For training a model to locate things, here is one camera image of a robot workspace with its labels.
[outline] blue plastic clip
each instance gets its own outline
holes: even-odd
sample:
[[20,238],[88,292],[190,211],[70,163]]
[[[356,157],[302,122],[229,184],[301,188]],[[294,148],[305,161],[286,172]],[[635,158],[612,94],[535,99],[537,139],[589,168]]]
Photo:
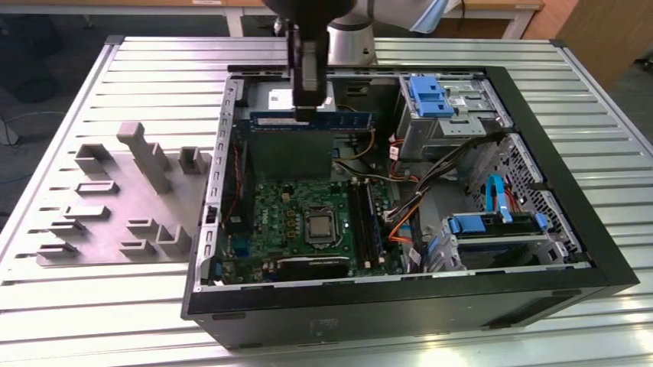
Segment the blue plastic clip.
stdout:
[[429,255],[433,253],[433,251],[436,250],[436,247],[438,247],[438,245],[440,245],[440,237],[436,237],[429,244]]
[[480,233],[486,231],[481,216],[457,216],[457,219],[464,233]]
[[543,213],[535,215],[535,221],[537,222],[540,229],[545,232],[549,228],[549,218]]
[[416,100],[421,117],[452,117],[453,107],[448,103],[448,90],[433,75],[410,77],[410,95]]
[[452,233],[457,234],[461,231],[461,224],[458,223],[458,219],[450,218],[449,220],[449,228],[452,229]]

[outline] metal slotted surface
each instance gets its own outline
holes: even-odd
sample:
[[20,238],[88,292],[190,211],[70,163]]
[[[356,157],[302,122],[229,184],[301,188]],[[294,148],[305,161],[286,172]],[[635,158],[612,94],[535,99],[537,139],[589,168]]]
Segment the metal slotted surface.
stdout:
[[141,38],[106,46],[0,237],[0,361],[30,365],[645,365],[653,362],[653,159],[639,132],[564,50],[547,41],[380,39],[380,63],[504,66],[521,88],[639,286],[524,330],[225,350],[179,318],[186,264],[40,268],[39,232],[82,177],[83,143],[125,149],[119,123],[143,122],[165,150],[210,151],[229,63],[285,63],[285,41]]

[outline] wooden cabinet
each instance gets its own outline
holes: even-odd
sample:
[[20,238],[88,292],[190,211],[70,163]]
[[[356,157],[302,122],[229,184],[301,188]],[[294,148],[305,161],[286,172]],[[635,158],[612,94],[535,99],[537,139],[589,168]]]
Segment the wooden cabinet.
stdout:
[[653,42],[652,0],[544,0],[524,39],[563,40],[605,89]]

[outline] chip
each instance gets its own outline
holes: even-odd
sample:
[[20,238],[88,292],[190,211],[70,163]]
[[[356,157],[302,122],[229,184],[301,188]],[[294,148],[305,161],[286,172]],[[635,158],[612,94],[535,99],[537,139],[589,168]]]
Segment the chip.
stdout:
[[338,242],[336,213],[329,206],[310,206],[305,211],[305,240],[317,249]]
[[309,234],[312,237],[332,237],[330,216],[313,216],[309,218]]

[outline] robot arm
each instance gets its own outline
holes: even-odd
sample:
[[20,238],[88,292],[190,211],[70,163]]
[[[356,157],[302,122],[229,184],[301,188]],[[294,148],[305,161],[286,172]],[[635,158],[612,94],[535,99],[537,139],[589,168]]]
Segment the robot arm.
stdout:
[[430,33],[448,6],[448,0],[384,0],[378,3],[376,0],[263,0],[263,3],[287,19],[287,68],[297,121],[314,119],[328,97],[328,27],[358,29],[360,25],[369,27],[373,19],[378,19],[412,31]]
[[295,120],[312,121],[328,97],[328,25],[344,17],[357,0],[263,0],[287,19],[287,67],[293,79]]

